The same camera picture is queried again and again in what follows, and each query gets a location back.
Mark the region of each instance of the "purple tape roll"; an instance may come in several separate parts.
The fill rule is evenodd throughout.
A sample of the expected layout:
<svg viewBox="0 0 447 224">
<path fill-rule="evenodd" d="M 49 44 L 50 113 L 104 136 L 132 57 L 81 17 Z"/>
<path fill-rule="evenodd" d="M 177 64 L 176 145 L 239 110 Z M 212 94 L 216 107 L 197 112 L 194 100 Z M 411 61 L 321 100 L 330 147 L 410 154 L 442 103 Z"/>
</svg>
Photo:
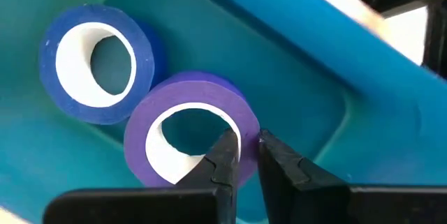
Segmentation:
<svg viewBox="0 0 447 224">
<path fill-rule="evenodd" d="M 235 131 L 240 144 L 239 185 L 256 170 L 259 123 L 244 96 L 228 81 L 212 74 L 185 72 L 160 83 L 142 100 L 127 123 L 124 154 L 132 172 L 146 186 L 176 184 L 202 156 L 172 147 L 161 122 L 185 109 L 218 114 Z"/>
</svg>

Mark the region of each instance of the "teal plastic tray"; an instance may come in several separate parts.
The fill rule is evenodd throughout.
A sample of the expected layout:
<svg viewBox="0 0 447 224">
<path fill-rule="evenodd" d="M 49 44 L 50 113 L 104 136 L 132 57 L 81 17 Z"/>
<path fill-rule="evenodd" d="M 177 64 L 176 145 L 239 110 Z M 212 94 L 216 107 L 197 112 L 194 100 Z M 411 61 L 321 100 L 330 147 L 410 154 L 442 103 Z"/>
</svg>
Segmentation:
<svg viewBox="0 0 447 224">
<path fill-rule="evenodd" d="M 0 205 L 31 222 L 71 189 L 141 186 L 124 160 L 125 122 L 100 127 L 69 118 L 38 80 L 45 29 L 83 3 L 115 6 L 152 25 L 170 74 L 227 77 L 262 127 L 349 182 L 447 182 L 446 83 L 324 0 L 3 0 Z M 265 220 L 257 174 L 239 190 L 237 216 Z"/>
</svg>

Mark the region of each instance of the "blue tape roll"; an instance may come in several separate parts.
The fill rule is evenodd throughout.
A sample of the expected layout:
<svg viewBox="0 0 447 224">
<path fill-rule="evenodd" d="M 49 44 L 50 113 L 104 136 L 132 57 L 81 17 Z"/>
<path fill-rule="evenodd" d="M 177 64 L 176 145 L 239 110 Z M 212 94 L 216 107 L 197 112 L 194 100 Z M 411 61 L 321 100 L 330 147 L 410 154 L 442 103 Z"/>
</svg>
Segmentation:
<svg viewBox="0 0 447 224">
<path fill-rule="evenodd" d="M 131 56 L 131 75 L 117 95 L 104 91 L 90 70 L 95 44 L 116 36 Z M 84 5 L 61 14 L 41 43 L 40 77 L 51 99 L 65 113 L 93 124 L 114 124 L 129 117 L 149 89 L 161 80 L 161 41 L 147 26 L 119 9 Z"/>
</svg>

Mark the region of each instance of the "blue plastic surface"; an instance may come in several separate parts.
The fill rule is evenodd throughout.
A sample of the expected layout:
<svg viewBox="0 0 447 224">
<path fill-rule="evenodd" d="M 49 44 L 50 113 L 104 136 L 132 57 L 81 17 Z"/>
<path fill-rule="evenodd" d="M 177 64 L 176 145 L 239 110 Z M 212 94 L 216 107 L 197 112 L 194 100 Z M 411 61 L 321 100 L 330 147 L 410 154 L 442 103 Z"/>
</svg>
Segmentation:
<svg viewBox="0 0 447 224">
<path fill-rule="evenodd" d="M 447 182 L 446 83 L 324 0 L 26 1 L 0 12 L 0 205 L 27 220 L 70 189 L 140 186 L 124 162 L 125 123 L 68 118 L 38 81 L 46 26 L 85 2 L 152 25 L 170 73 L 227 77 L 262 127 L 347 181 Z M 257 177 L 240 189 L 237 215 L 264 220 Z"/>
</svg>

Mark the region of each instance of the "painter's tape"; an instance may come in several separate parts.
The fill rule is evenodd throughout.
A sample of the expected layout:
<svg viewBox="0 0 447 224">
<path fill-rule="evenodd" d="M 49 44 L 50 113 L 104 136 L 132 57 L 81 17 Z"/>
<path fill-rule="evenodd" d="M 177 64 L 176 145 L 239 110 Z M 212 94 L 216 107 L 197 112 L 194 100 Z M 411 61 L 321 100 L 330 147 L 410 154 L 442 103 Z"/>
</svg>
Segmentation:
<svg viewBox="0 0 447 224">
<path fill-rule="evenodd" d="M 131 58 L 123 92 L 109 94 L 95 81 L 90 58 L 102 39 L 116 36 Z M 127 118 L 163 72 L 160 40 L 148 27 L 119 9 L 84 5 L 62 13 L 47 30 L 40 48 L 40 77 L 51 99 L 65 113 L 93 124 Z"/>
<path fill-rule="evenodd" d="M 132 113 L 124 136 L 124 154 L 132 172 L 146 186 L 176 184 L 203 158 L 172 147 L 161 130 L 170 115 L 186 109 L 219 115 L 239 141 L 239 185 L 256 169 L 259 123 L 244 96 L 228 81 L 202 72 L 185 72 L 160 83 Z"/>
</svg>

